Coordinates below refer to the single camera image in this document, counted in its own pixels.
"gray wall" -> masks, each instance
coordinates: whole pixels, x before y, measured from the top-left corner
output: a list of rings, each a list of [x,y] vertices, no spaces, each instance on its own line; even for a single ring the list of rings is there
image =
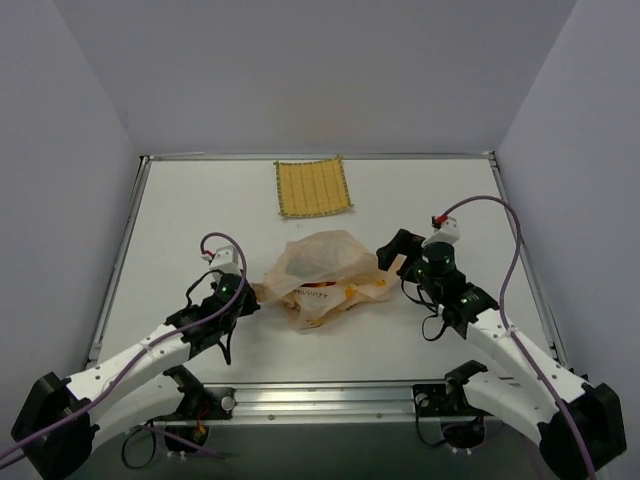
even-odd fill
[[[143,153],[482,151],[575,0],[55,0]]]
[[[640,2],[580,0],[499,149],[572,362],[622,398],[638,478]]]
[[[0,7],[0,125],[3,450],[33,381],[81,366],[138,162],[50,0]]]

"plastic bag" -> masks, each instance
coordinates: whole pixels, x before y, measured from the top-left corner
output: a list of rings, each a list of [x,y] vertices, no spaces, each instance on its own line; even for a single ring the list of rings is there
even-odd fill
[[[253,288],[258,301],[284,307],[295,328],[318,327],[358,304],[387,300],[401,262],[379,270],[377,257],[345,230],[319,232],[288,242]]]

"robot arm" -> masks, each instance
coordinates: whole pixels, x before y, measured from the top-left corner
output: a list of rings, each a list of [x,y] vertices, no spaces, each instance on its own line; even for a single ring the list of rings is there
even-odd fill
[[[444,324],[487,353],[515,382],[500,380],[486,366],[472,361],[445,376],[448,395],[462,397],[467,405],[501,418],[531,439],[563,480],[584,478],[587,471],[565,414],[545,381],[575,421],[596,469],[624,452],[624,426],[615,392],[606,384],[593,387],[574,375],[518,331],[511,320],[503,319],[498,303],[467,282],[456,267],[452,244],[459,232],[455,220],[433,218],[433,226],[436,231],[429,239],[400,230],[377,251],[379,268],[388,270],[397,255],[405,255],[397,274],[426,292],[440,305]],[[543,375],[538,375],[532,362]]]
[[[50,430],[22,447],[44,480],[66,478],[93,449],[135,425],[161,415],[192,415],[194,406],[207,400],[203,386],[182,364],[214,345],[229,363],[221,338],[227,335],[229,341],[237,318],[260,308],[242,279],[234,247],[218,249],[209,269],[214,293],[200,305],[190,302],[139,342],[91,369],[62,380],[49,373],[35,382],[11,435],[20,445]],[[218,312],[215,320],[203,321]]]

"metal edge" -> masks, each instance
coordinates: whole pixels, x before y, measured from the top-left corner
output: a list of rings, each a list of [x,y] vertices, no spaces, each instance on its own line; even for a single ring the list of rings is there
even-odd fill
[[[508,202],[509,200],[507,198],[504,184],[502,183],[502,178],[500,177],[500,167],[498,165],[495,153],[492,152],[491,156],[492,158],[489,159],[489,164],[491,165],[491,171],[493,172],[493,178],[496,181],[496,186],[498,187],[500,198],[502,198],[505,202]],[[515,225],[513,224],[513,220],[509,215],[507,215],[507,219],[509,221],[511,231],[515,237]],[[557,357],[556,359],[562,365],[568,368],[569,365],[567,361],[567,355],[564,349],[564,345],[562,344],[562,339],[560,338],[560,331],[558,330],[555,318],[553,317],[551,307],[544,295],[544,290],[542,288],[542,284],[540,283],[540,277],[538,274],[536,274],[533,263],[531,262],[531,255],[529,253],[529,249],[527,248],[527,243],[524,240],[522,241],[520,260],[522,261],[524,273],[527,277],[527,281],[529,282],[529,288],[531,289],[533,301],[536,304],[536,309],[538,310],[538,315],[540,315],[540,319],[542,320],[542,329],[544,330],[544,334],[547,337],[547,341],[550,343],[549,347]]]
[[[173,153],[151,155],[149,160],[154,162],[167,161],[232,161],[232,160],[325,160],[335,158],[336,153]],[[483,153],[345,153],[340,154],[343,160],[489,160],[491,152]]]
[[[111,313],[111,307],[113,306],[113,300],[115,298],[116,291],[118,289],[118,283],[120,282],[120,275],[124,266],[124,261],[129,249],[129,243],[131,242],[131,236],[133,234],[133,227],[135,226],[136,219],[138,218],[138,211],[140,210],[140,204],[142,203],[142,194],[147,184],[149,177],[149,170],[151,168],[151,161],[149,157],[142,157],[140,161],[140,168],[136,175],[136,180],[133,184],[133,191],[131,195],[131,206],[129,207],[129,214],[127,215],[127,222],[122,233],[122,239],[120,240],[120,246],[118,247],[118,254],[113,266],[113,272],[109,279],[109,286],[102,302],[100,309],[100,317],[98,319],[98,325],[96,327],[96,333],[91,343],[89,355],[87,358],[86,367],[89,368],[95,362],[97,362],[100,355],[100,349],[102,347],[102,338],[107,328],[107,322],[109,320],[109,314]]]

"purple cable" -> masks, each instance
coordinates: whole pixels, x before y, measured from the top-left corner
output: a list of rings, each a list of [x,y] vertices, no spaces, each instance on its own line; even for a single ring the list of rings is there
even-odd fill
[[[173,433],[167,432],[166,430],[163,430],[162,428],[150,427],[148,425],[139,425],[138,428],[141,429],[141,430],[147,430],[147,431],[155,433],[157,435],[163,435],[165,437],[171,438],[172,440],[175,440],[176,442],[180,442],[183,445],[187,445],[188,447],[191,447],[194,450],[196,450],[198,453],[200,453],[201,454],[200,456],[220,458],[220,459],[224,459],[225,458],[223,453],[220,453],[220,452],[218,452],[216,450],[211,450],[209,448],[201,447],[200,445],[197,445],[197,444],[195,444],[193,442],[190,442],[189,440],[185,440],[184,438],[179,437],[178,435],[174,435]]]
[[[475,202],[476,200],[489,200],[491,202],[499,203],[511,214],[511,218],[513,219],[513,223],[515,224],[515,227],[516,227],[516,248],[513,254],[513,259],[511,260],[511,265],[509,265],[509,269],[507,270],[507,275],[505,276],[504,282],[502,282],[502,286],[500,287],[500,298],[499,298],[500,319],[502,320],[502,325],[504,326],[505,330],[507,332],[510,332],[511,338],[513,338],[514,343],[518,346],[518,349],[520,350],[524,358],[527,360],[527,362],[529,362],[529,365],[531,365],[531,368],[533,368],[533,371],[536,372],[536,375],[540,378],[544,386],[547,388],[547,390],[553,397],[553,400],[556,402],[556,405],[560,410],[560,412],[562,412],[562,416],[565,418],[567,425],[569,426],[569,429],[573,434],[573,438],[575,439],[576,444],[580,449],[580,454],[582,455],[582,459],[584,460],[584,464],[587,468],[587,473],[589,474],[589,478],[591,480],[597,480],[596,469],[593,466],[593,461],[591,460],[591,456],[589,455],[589,450],[587,449],[587,446],[584,443],[584,439],[582,438],[582,435],[580,434],[580,430],[578,430],[578,426],[576,425],[576,422],[573,420],[573,417],[571,416],[569,409],[565,405],[562,398],[560,398],[560,395],[558,394],[556,389],[553,387],[553,385],[551,384],[547,376],[543,373],[543,371],[540,369],[540,367],[538,366],[534,358],[528,352],[527,348],[524,346],[522,341],[518,338],[516,332],[512,331],[509,328],[509,321],[507,320],[507,314],[505,312],[504,297],[507,292],[507,286],[509,285],[509,280],[511,280],[511,275],[513,274],[513,271],[515,270],[516,265],[518,263],[518,258],[520,257],[520,248],[522,247],[522,230],[520,228],[520,220],[518,219],[518,215],[516,214],[513,207],[509,205],[507,202],[505,202],[501,198],[493,197],[491,195],[476,195],[473,197],[469,197],[465,200],[461,200],[460,202],[456,203],[455,205],[445,210],[443,215],[449,215],[451,212],[453,212],[457,208],[463,205],[466,205],[467,203]]]
[[[11,465],[13,465],[15,463],[18,463],[24,457],[26,457],[26,455],[24,453],[21,453],[20,455],[17,455],[15,457],[13,457],[11,460],[8,460],[8,461],[4,462],[2,465],[0,465],[0,470],[4,470],[5,468],[9,468]]]
[[[198,327],[198,326],[200,326],[202,324],[205,324],[207,322],[210,322],[211,320],[214,320],[214,319],[218,318],[224,312],[229,310],[229,308],[231,308],[231,306],[235,303],[235,301],[238,299],[238,297],[240,297],[240,294],[242,293],[242,290],[244,289],[244,286],[245,286],[245,284],[247,282],[247,259],[244,256],[244,252],[242,251],[242,248],[240,248],[240,245],[238,245],[238,243],[233,238],[231,238],[230,236],[228,236],[228,235],[226,235],[224,233],[213,232],[213,233],[206,234],[204,236],[204,238],[201,240],[201,242],[200,242],[200,252],[201,253],[205,253],[204,252],[204,243],[211,237],[224,238],[225,240],[230,242],[231,245],[233,245],[236,248],[236,250],[238,251],[238,254],[240,255],[240,259],[242,260],[242,271],[241,271],[240,285],[238,285],[238,289],[233,294],[231,299],[220,310],[218,310],[217,312],[215,312],[215,313],[213,313],[213,314],[209,315],[208,317],[205,317],[205,318],[203,318],[201,320],[198,320],[197,322],[194,322],[194,323],[192,323],[190,325],[185,325],[184,327],[180,327],[180,328],[178,328],[176,330],[173,330],[171,332],[167,332],[164,335],[159,336],[155,340],[149,342],[149,345],[148,345],[149,347],[155,347],[159,343],[164,342],[167,338],[173,337],[174,335],[178,335],[179,333],[182,333],[182,332],[184,332],[186,330],[189,330],[189,329],[194,328],[194,327]],[[44,435],[48,435],[51,432],[53,432],[54,430],[57,430],[58,428],[63,427],[64,425],[67,425],[68,423],[73,422],[75,419],[79,418],[80,416],[84,415],[89,410],[94,408],[96,405],[98,405],[100,402],[102,402],[107,397],[107,395],[109,395],[113,391],[114,388],[116,388],[118,383],[120,383],[120,381],[122,381],[122,379],[127,375],[127,373],[129,373],[129,371],[135,366],[135,364],[138,363],[140,361],[140,359],[142,357],[144,357],[146,354],[147,354],[147,350],[140,350],[129,361],[129,363],[127,363],[127,365],[125,365],[125,367],[122,369],[122,371],[109,384],[109,386],[104,390],[104,392],[102,392],[100,395],[98,395],[95,398],[95,400],[93,400],[91,403],[88,403],[87,405],[82,407],[80,410],[72,413],[68,417],[63,418],[62,420],[58,420],[57,422],[52,423],[48,427],[45,427],[42,430],[39,430],[39,431],[29,435],[28,437],[23,438],[19,442],[15,443],[12,447],[10,447],[9,449],[7,449],[4,452],[0,453],[0,460],[4,460],[5,458],[7,458],[12,453],[20,450],[21,448],[26,447],[27,445],[29,445],[29,444],[33,443],[34,441],[36,441],[37,439],[39,439],[40,437],[43,437]]]

